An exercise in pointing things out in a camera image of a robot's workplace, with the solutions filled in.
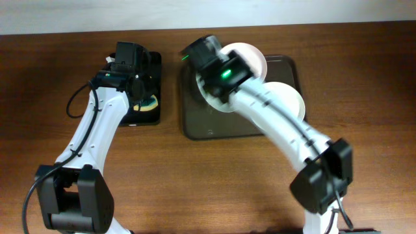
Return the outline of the light blue plate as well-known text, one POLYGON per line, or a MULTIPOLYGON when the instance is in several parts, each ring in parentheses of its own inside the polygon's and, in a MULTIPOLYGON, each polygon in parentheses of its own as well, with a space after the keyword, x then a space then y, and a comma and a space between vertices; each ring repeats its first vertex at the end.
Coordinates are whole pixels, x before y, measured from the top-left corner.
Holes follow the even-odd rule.
POLYGON ((235 111, 233 106, 229 104, 229 92, 226 92, 223 96, 214 97, 203 89, 205 82, 199 73, 195 74, 195 81, 202 97, 212 108, 224 113, 231 113, 235 111))

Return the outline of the pink plate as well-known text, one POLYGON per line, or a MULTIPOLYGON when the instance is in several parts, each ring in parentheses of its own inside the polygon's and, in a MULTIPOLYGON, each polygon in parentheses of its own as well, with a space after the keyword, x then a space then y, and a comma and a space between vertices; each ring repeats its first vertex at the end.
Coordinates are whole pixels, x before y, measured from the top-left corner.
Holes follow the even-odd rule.
POLYGON ((243 42, 224 46, 220 52, 228 55, 231 51, 238 53, 249 65, 256 78, 264 81, 267 76, 267 61, 265 56, 255 46, 243 42))

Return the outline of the green and yellow sponge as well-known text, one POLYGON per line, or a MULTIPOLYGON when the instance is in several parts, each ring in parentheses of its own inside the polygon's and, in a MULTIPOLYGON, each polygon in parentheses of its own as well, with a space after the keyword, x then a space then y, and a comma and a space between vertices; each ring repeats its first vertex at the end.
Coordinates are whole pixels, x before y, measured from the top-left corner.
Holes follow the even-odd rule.
POLYGON ((155 95, 152 95, 148 99, 143 99, 133 107, 136 112, 149 112, 156 109, 159 106, 159 102, 155 95))

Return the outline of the white cream plate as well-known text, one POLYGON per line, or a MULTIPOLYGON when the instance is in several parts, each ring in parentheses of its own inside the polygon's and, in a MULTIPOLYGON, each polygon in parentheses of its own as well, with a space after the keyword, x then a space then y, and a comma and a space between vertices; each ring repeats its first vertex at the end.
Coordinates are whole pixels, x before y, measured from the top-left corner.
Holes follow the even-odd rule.
POLYGON ((306 105, 303 97, 295 88, 281 82, 267 82, 264 85, 275 93, 298 119, 305 120, 306 105))

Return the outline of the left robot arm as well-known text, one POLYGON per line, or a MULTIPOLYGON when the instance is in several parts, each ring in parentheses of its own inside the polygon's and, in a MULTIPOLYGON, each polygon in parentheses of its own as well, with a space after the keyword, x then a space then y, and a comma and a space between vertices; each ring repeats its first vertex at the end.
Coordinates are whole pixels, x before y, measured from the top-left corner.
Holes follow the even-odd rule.
POLYGON ((75 134, 52 165, 41 165, 29 193, 37 193, 44 225, 60 233, 129 233, 114 217, 103 178, 108 150, 135 108, 159 107, 161 54, 118 42, 106 65, 86 83, 89 100, 75 134))

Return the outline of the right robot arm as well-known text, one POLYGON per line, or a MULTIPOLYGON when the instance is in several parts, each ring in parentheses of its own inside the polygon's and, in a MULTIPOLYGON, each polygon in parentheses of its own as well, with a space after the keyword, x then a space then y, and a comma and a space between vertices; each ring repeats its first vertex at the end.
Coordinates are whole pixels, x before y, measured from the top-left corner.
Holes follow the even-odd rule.
POLYGON ((305 210, 303 232, 338 233, 338 216, 353 229, 342 203, 353 181, 351 145, 311 127, 292 112, 284 95, 267 86, 262 52, 246 43, 222 46, 216 36, 207 35, 181 54, 208 105, 251 121, 290 160, 297 172, 290 190, 305 210))

